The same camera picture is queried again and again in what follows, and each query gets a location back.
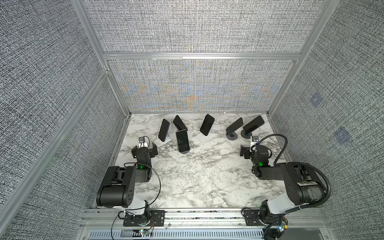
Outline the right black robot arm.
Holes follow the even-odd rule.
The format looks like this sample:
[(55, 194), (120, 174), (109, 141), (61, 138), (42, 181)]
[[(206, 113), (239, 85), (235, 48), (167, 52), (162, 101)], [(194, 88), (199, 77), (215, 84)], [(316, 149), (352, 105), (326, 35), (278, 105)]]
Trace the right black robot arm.
[(289, 162), (269, 165), (270, 150), (262, 145), (241, 145), (240, 156), (251, 160), (252, 173), (259, 180), (283, 181), (285, 192), (262, 202), (259, 210), (244, 208), (243, 213), (251, 225), (277, 224), (292, 212), (318, 207), (331, 195), (331, 184), (324, 173), (307, 163)]

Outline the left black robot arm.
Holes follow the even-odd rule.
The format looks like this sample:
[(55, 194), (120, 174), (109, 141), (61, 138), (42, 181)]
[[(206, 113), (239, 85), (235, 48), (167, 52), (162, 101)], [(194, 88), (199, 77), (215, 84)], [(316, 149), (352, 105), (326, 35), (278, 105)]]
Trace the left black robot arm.
[(108, 167), (96, 196), (97, 206), (118, 209), (118, 218), (124, 220), (125, 227), (153, 227), (151, 204), (135, 195), (135, 186), (150, 181), (154, 173), (152, 158), (158, 148), (156, 144), (151, 149), (134, 147), (132, 153), (137, 162), (127, 167)]

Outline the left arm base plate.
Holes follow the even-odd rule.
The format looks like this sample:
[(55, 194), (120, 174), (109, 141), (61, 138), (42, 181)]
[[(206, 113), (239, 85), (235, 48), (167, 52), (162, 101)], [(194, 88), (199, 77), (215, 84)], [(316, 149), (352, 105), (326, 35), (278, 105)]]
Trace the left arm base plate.
[(164, 210), (150, 210), (144, 212), (143, 215), (132, 215), (126, 213), (124, 217), (124, 227), (163, 227), (165, 221), (166, 211)]

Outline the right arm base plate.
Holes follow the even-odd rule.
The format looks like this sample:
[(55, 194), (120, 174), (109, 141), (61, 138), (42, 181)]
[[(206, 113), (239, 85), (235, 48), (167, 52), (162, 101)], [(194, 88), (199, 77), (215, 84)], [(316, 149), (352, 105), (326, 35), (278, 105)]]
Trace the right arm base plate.
[(259, 210), (246, 208), (246, 209), (243, 209), (241, 211), (241, 214), (244, 217), (244, 220), (246, 222), (246, 226), (248, 226), (248, 227), (266, 226), (260, 220)]

